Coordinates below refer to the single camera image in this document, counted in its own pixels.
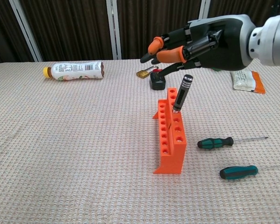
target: black screwdriver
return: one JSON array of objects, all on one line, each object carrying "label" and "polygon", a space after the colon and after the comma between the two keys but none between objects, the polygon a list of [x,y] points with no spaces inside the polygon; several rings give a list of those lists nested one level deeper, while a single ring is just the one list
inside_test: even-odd
[{"label": "black screwdriver", "polygon": [[203,149],[213,149],[213,148],[220,148],[223,146],[232,146],[233,143],[235,142],[240,142],[240,141],[252,141],[252,140],[262,140],[262,139],[267,139],[268,137],[260,137],[260,138],[250,138],[250,139],[240,139],[240,140],[233,140],[232,137],[228,137],[226,139],[212,139],[212,138],[208,138],[208,139],[204,139],[202,141],[199,141],[197,143],[197,146],[199,148],[203,148]]},{"label": "black screwdriver", "polygon": [[188,91],[191,87],[193,76],[184,75],[181,87],[179,88],[177,97],[173,105],[173,113],[178,113],[182,109],[183,102],[185,102]]}]

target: black robotic finger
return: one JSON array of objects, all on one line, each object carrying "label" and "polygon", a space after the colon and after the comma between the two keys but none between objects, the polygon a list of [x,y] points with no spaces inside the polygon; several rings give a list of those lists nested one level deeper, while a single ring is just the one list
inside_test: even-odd
[{"label": "black robotic finger", "polygon": [[156,58],[156,55],[150,55],[149,53],[146,53],[146,54],[140,59],[140,62],[141,62],[141,63],[145,63],[145,62],[148,62],[149,60],[155,59],[155,58]]},{"label": "black robotic finger", "polygon": [[151,61],[151,64],[159,64],[160,62],[158,61],[158,59],[154,58],[152,61]]},{"label": "black robotic finger", "polygon": [[172,64],[166,68],[164,68],[162,71],[159,72],[159,77],[163,77],[163,76],[166,76],[172,72],[176,72],[178,71],[179,69],[183,68],[183,64],[182,63],[175,63],[175,64]]}]

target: white bottle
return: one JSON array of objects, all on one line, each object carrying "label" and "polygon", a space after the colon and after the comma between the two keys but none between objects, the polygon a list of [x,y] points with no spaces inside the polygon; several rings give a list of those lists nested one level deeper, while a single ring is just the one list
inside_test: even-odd
[{"label": "white bottle", "polygon": [[58,81],[104,78],[104,66],[102,62],[56,63],[52,67],[43,68],[42,71],[46,78],[53,78]]}]

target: orange fingertip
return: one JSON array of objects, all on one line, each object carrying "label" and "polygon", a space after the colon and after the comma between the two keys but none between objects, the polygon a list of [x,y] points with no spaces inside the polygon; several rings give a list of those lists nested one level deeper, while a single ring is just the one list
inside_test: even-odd
[{"label": "orange fingertip", "polygon": [[152,43],[148,46],[148,53],[154,55],[158,52],[159,49],[162,49],[164,46],[164,41],[161,37],[156,36]]},{"label": "orange fingertip", "polygon": [[181,47],[179,48],[179,57],[181,58],[182,63],[186,63],[187,60],[184,59],[184,57],[183,57],[183,55],[182,55],[182,49],[183,49],[183,47],[181,46]]},{"label": "orange fingertip", "polygon": [[157,53],[157,59],[162,63],[178,63],[183,62],[184,58],[181,58],[180,51],[182,46],[172,50],[163,50]]}]

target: padlock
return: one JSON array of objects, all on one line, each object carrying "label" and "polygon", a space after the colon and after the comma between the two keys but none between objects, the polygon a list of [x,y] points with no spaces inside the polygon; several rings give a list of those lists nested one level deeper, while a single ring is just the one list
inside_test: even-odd
[{"label": "padlock", "polygon": [[152,69],[152,68],[159,68],[158,66],[156,66],[156,65],[154,65],[154,66],[151,66],[150,68],[148,68],[148,69],[145,69],[145,70],[141,70],[141,71],[138,71],[137,73],[136,73],[136,75],[138,76],[138,77],[140,77],[140,78],[146,78],[147,76],[149,76],[149,74],[150,74],[150,72],[148,72],[150,69]]}]

